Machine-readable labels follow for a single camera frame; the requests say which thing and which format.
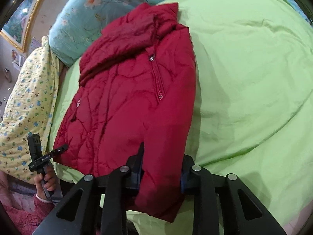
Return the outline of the person's left hand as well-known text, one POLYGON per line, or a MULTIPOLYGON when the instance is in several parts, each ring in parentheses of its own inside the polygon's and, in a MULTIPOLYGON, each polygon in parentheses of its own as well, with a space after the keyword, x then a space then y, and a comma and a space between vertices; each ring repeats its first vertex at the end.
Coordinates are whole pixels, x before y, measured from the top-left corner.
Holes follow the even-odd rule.
POLYGON ((34 178, 37 196, 42 200, 48 200, 45 191, 53 192, 57 188, 57 177, 51 166, 46 167, 45 175, 37 174, 34 178))

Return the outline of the person's maroon sleeve forearm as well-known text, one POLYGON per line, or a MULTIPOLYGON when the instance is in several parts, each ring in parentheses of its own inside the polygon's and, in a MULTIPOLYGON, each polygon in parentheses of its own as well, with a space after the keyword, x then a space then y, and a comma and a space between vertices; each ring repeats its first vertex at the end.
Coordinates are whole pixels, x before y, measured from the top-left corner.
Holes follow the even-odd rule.
POLYGON ((35 194, 34 200, 34 212, 27 212, 19 210, 13 207, 11 199, 8 197, 2 197, 1 203, 4 209, 7 211, 9 217, 16 225, 17 229, 21 234, 32 234, 35 229, 42 223, 44 218, 54 209, 55 205, 53 202, 43 200, 35 194))

